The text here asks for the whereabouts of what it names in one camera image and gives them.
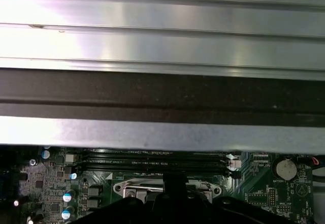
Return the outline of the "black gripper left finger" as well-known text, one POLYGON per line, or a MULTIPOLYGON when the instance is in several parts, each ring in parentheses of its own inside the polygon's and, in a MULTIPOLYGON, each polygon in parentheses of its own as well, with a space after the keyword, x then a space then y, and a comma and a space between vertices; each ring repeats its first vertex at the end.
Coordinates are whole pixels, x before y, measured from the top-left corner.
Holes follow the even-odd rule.
POLYGON ((136 197, 123 198, 73 223, 175 223, 176 175, 163 176, 163 192, 143 203, 136 197))

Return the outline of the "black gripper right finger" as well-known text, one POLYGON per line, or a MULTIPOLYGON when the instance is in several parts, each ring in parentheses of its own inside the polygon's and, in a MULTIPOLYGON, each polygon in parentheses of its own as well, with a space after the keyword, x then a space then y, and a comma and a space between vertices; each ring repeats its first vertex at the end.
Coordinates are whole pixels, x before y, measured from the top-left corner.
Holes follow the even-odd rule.
POLYGON ((175 223, 294 223, 233 197, 203 200, 186 183, 185 175, 175 176, 175 223))

